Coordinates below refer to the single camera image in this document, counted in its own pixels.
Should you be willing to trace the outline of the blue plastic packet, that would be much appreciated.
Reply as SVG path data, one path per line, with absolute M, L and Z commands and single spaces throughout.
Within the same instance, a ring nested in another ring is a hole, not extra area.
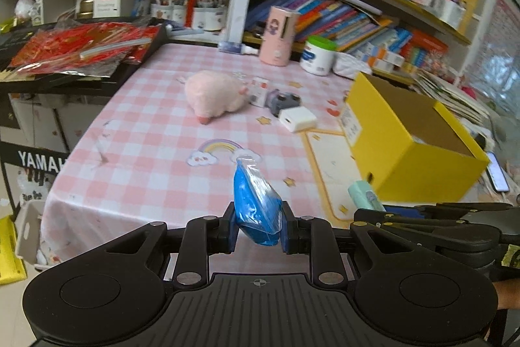
M 253 158 L 240 157 L 234 173 L 236 222 L 250 240 L 276 246 L 281 232 L 280 195 L 263 177 Z

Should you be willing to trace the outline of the mint green small case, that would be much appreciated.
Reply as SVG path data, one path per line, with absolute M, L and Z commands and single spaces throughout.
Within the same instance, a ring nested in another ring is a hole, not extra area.
M 347 188 L 347 191 L 357 209 L 385 211 L 384 206 L 368 182 L 357 180 Z

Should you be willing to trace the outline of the black smartphone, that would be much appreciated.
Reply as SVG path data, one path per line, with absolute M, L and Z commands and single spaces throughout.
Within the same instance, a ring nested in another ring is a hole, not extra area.
M 487 158 L 487 175 L 493 190 L 499 194 L 509 193 L 509 183 L 494 152 L 487 152 Z

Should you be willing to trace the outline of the pink checkered tablecloth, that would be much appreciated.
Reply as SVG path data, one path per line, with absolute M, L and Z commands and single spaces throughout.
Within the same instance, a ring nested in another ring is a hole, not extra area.
M 184 92 L 198 71 L 294 92 L 317 126 L 291 133 L 269 110 L 247 106 L 201 124 Z M 182 227 L 219 215 L 233 200 L 237 158 L 254 158 L 298 216 L 353 220 L 347 188 L 359 174 L 338 117 L 354 81 L 317 77 L 297 63 L 277 68 L 214 47 L 161 47 L 106 104 L 47 197 L 41 233 L 62 260 L 151 221 Z

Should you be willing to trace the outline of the yellow cardboard box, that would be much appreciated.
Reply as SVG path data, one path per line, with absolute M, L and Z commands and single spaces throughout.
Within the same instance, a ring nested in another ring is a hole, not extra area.
M 384 202 L 457 202 L 489 159 L 439 101 L 360 73 L 338 117 L 359 174 Z

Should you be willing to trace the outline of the white charger adapter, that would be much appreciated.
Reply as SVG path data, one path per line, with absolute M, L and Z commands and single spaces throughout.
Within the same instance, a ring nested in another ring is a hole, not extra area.
M 291 133 L 317 126 L 317 117 L 307 107 L 282 109 L 279 113 L 279 121 Z

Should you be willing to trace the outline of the grey toy car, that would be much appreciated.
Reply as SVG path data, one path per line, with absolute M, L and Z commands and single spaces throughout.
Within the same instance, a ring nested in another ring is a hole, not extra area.
M 271 114 L 279 117 L 280 111 L 283 109 L 299 107 L 301 105 L 301 97 L 292 92 L 280 92 L 274 89 L 267 95 L 265 107 L 268 107 Z

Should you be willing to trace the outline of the pink plush pig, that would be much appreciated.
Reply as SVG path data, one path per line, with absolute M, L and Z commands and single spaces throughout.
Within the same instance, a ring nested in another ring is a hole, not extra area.
M 198 71 L 186 79 L 184 92 L 203 125 L 225 113 L 237 112 L 248 102 L 248 87 L 239 78 L 219 71 Z

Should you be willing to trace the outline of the stack of papers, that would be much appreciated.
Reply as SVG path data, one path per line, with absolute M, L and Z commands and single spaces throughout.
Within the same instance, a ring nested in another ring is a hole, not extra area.
M 441 102 L 452 113 L 475 124 L 484 124 L 489 118 L 486 108 L 461 89 L 426 71 L 413 77 L 413 87 L 431 99 Z

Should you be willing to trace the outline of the small pink white box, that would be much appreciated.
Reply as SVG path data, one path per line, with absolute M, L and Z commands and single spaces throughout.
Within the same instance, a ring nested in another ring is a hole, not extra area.
M 268 79 L 253 77 L 248 89 L 249 104 L 255 107 L 264 107 L 269 91 Z

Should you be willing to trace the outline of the white tissue pack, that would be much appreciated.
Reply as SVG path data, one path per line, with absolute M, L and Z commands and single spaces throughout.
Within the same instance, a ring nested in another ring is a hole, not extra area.
M 372 74 L 370 66 L 365 62 L 346 53 L 336 52 L 332 72 L 338 77 L 355 80 L 359 73 Z

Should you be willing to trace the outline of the white jar green lid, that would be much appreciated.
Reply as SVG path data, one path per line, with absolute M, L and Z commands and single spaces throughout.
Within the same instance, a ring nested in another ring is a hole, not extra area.
M 307 38 L 301 53 L 300 65 L 309 74 L 325 77 L 335 61 L 337 44 L 322 36 L 311 35 Z

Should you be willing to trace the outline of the small spray bottle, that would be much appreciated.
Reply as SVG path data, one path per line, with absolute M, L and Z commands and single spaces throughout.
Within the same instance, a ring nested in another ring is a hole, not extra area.
M 218 44 L 218 49 L 220 52 L 232 55 L 258 56 L 259 54 L 259 50 L 257 48 L 247 46 L 243 43 L 231 41 L 221 41 Z

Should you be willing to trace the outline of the pink cylindrical dispenser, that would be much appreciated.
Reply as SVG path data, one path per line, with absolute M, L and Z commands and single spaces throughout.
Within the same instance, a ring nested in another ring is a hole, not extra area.
M 296 10 L 271 7 L 259 50 L 261 62 L 276 67 L 288 65 L 299 17 Z

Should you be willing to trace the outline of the red foil decoration pack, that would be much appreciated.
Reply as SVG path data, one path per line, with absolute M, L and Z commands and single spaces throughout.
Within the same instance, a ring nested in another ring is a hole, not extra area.
M 32 35 L 11 58 L 1 78 L 17 81 L 53 74 L 111 77 L 120 64 L 141 64 L 162 35 L 161 25 L 142 20 L 64 21 Z

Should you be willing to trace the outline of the row of colourful books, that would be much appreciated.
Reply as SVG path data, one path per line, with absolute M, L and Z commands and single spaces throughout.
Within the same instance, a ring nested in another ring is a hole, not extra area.
M 248 40 L 260 40 L 266 28 L 274 31 L 277 24 L 268 24 L 273 7 L 298 14 L 292 50 L 300 53 L 310 36 L 321 36 L 336 43 L 341 51 L 363 42 L 384 29 L 397 25 L 397 20 L 341 0 L 257 0 L 249 7 L 245 34 Z

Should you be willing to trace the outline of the white pen cup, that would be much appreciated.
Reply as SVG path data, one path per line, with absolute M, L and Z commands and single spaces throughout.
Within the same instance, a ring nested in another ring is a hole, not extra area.
M 442 0 L 439 19 L 455 30 L 459 29 L 466 9 L 451 0 Z

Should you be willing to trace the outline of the black keyboard piano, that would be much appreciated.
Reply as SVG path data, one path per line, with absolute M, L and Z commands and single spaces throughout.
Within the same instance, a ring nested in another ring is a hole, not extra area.
M 1 36 L 1 92 L 111 95 L 167 43 L 162 20 L 60 20 Z

